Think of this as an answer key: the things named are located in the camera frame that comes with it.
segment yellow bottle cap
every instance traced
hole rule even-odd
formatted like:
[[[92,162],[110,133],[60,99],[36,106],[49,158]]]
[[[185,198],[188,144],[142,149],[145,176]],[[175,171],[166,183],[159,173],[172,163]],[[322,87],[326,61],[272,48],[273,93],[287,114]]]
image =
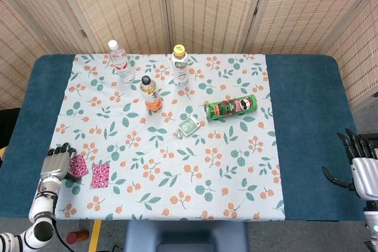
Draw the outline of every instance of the yellow bottle cap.
[[[175,45],[175,47],[173,48],[173,53],[174,53],[177,57],[184,56],[184,55],[185,55],[185,47],[184,47],[182,44],[177,44],[177,45]]]

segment floral tablecloth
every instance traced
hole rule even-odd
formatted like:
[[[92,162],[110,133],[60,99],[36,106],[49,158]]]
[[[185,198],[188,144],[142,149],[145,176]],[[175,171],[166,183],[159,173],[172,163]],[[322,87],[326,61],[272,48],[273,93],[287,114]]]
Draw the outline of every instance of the floral tablecloth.
[[[173,84],[170,57],[129,55],[136,80],[125,84],[107,54],[75,56],[51,147],[70,142],[89,173],[63,181],[57,218],[283,220],[265,56],[190,55],[184,87]],[[138,90],[145,74],[164,99],[157,113]],[[246,94],[256,96],[256,112],[206,120],[205,102]],[[174,139],[190,115],[201,128]],[[110,166],[107,188],[90,187],[98,164]]]

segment green can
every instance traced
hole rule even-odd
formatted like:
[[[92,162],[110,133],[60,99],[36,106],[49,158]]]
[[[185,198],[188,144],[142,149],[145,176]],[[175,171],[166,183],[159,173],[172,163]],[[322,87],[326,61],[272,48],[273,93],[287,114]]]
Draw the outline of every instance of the green can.
[[[224,118],[241,113],[254,112],[258,109],[258,101],[254,94],[245,97],[238,97],[222,102],[207,103],[204,105],[208,120]]]

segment plastic bottle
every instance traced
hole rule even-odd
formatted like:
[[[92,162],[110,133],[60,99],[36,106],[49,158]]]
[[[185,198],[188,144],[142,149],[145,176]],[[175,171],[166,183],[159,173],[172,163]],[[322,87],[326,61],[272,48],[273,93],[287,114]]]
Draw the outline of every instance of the plastic bottle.
[[[173,82],[178,86],[188,83],[188,55],[182,44],[177,44],[172,53]]]
[[[115,40],[108,42],[109,56],[114,64],[119,77],[121,77],[124,83],[131,83],[134,81],[134,70],[128,63],[126,51],[118,45]]]
[[[148,76],[143,76],[139,89],[141,90],[147,109],[157,112],[163,104],[159,97],[159,90],[155,81],[151,80]]]

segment orange drink bottle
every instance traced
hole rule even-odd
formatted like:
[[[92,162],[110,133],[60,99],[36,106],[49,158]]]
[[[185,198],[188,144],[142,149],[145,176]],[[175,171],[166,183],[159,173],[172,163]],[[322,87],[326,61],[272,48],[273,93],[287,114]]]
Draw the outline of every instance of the orange drink bottle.
[[[157,112],[163,104],[159,97],[159,90],[155,81],[151,80],[148,76],[143,76],[139,89],[141,90],[147,109]]]

